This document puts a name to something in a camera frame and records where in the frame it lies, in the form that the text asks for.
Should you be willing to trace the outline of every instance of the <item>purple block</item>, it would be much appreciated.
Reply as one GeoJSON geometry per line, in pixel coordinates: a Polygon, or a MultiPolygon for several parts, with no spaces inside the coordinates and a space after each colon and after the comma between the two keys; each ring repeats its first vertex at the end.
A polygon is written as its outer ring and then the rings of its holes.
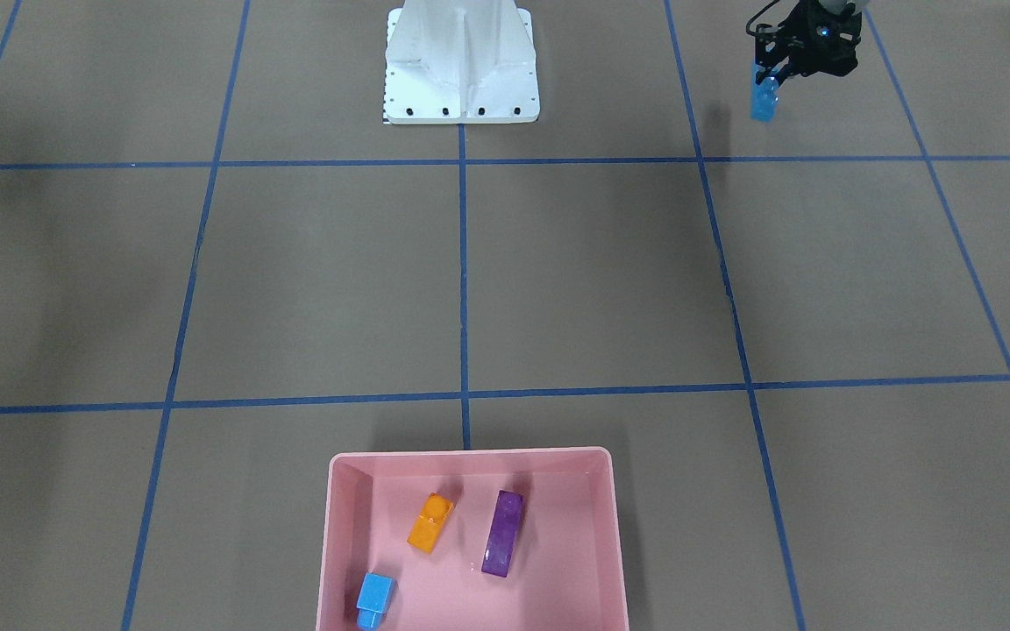
{"type": "Polygon", "coordinates": [[[482,571],[501,577],[508,575],[508,564],[513,560],[513,544],[521,530],[521,509],[524,495],[508,491],[497,493],[497,508],[494,508],[494,522],[489,524],[489,541],[486,555],[482,559],[482,571]]]}

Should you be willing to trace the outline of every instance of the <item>pink tray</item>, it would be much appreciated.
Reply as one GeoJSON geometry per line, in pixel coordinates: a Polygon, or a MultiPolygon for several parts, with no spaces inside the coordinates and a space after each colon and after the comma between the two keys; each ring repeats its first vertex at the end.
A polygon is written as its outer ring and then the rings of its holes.
{"type": "Polygon", "coordinates": [[[396,579],[381,631],[626,631],[614,470],[601,447],[339,454],[329,463],[317,631],[357,628],[368,571],[396,579]],[[508,579],[482,573],[497,492],[524,495],[508,579]],[[432,554],[428,493],[453,501],[432,554]]]}

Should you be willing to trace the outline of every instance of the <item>orange block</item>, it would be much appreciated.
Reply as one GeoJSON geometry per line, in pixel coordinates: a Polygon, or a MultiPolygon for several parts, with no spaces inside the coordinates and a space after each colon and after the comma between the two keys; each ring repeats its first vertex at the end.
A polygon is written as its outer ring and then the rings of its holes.
{"type": "Polygon", "coordinates": [[[446,515],[449,515],[449,510],[453,507],[454,504],[441,495],[435,493],[428,495],[420,516],[415,518],[412,534],[408,535],[408,543],[420,548],[426,554],[431,554],[438,540],[438,534],[442,531],[442,524],[446,522],[446,515]]]}

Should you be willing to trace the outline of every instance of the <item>white plastic bracket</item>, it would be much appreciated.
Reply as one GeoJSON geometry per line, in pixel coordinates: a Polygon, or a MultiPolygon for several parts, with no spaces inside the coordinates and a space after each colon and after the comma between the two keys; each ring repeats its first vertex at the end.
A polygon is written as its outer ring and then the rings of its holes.
{"type": "Polygon", "coordinates": [[[513,0],[406,0],[389,13],[385,123],[531,123],[532,41],[532,15],[513,0]]]}

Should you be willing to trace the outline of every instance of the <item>blue block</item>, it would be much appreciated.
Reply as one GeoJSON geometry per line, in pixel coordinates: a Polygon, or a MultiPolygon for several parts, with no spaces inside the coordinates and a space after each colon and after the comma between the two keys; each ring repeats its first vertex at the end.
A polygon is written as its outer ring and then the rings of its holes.
{"type": "Polygon", "coordinates": [[[357,598],[357,608],[361,612],[357,615],[357,626],[372,631],[373,628],[381,626],[381,619],[384,612],[389,610],[389,600],[392,599],[392,590],[396,587],[396,582],[387,575],[365,574],[365,583],[362,583],[362,595],[357,598]]]}
{"type": "Polygon", "coordinates": [[[779,85],[774,75],[763,79],[762,84],[754,83],[754,78],[762,70],[763,68],[756,63],[750,67],[750,118],[770,123],[774,119],[774,112],[778,109],[779,85]]]}

